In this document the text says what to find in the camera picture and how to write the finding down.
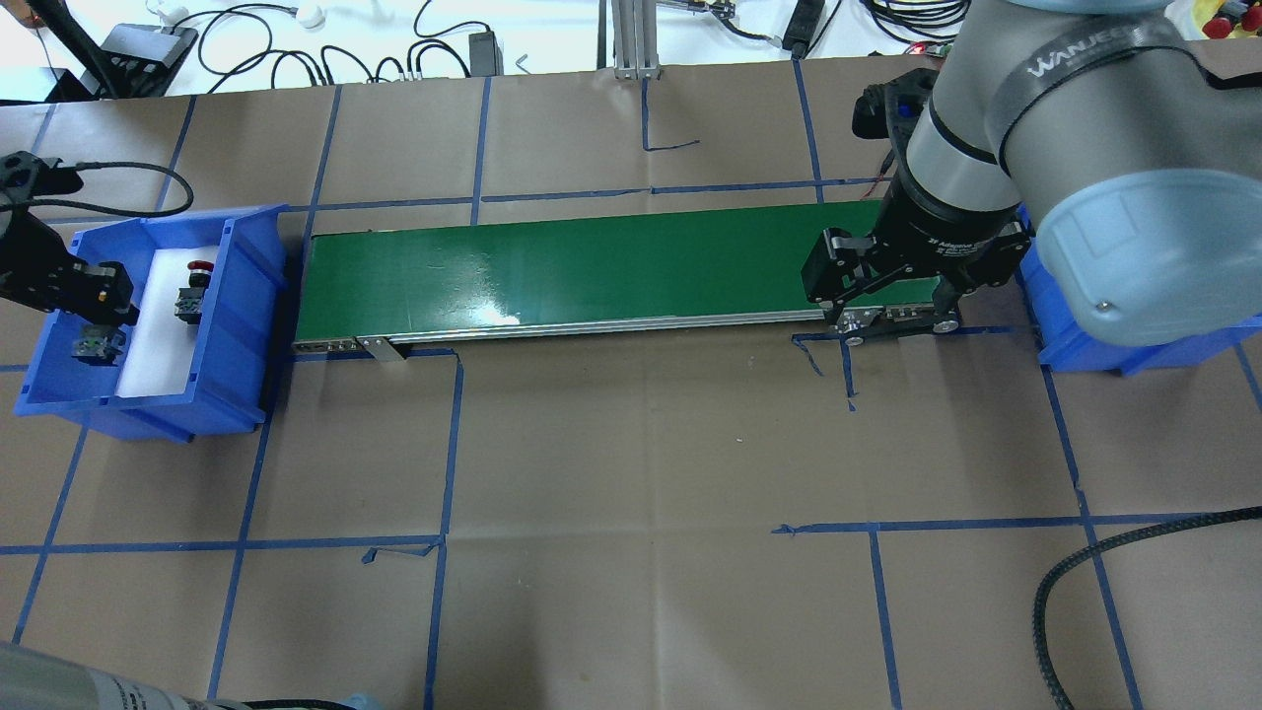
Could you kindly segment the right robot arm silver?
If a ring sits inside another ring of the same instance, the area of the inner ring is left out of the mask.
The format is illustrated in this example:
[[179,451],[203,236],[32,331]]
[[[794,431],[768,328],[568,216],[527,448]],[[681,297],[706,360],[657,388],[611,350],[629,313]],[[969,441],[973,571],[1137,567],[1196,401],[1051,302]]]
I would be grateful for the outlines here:
[[891,145],[875,224],[823,231],[808,301],[938,277],[935,327],[1034,251],[1076,327],[1164,346],[1259,314],[1259,73],[1208,69],[1162,1],[974,1],[939,69],[870,84]]

